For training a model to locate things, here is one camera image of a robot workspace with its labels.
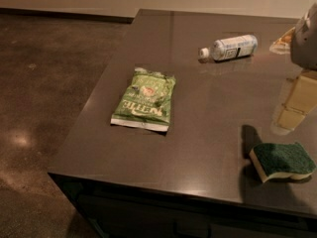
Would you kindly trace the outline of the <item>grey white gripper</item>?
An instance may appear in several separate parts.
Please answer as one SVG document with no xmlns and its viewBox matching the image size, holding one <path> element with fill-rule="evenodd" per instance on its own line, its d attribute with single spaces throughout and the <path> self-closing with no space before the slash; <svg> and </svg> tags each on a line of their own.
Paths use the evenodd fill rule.
<svg viewBox="0 0 317 238">
<path fill-rule="evenodd" d="M 317 106 L 317 4 L 314 3 L 295 25 L 290 45 L 291 61 L 302 68 L 278 113 L 276 124 L 294 130 Z"/>
</svg>

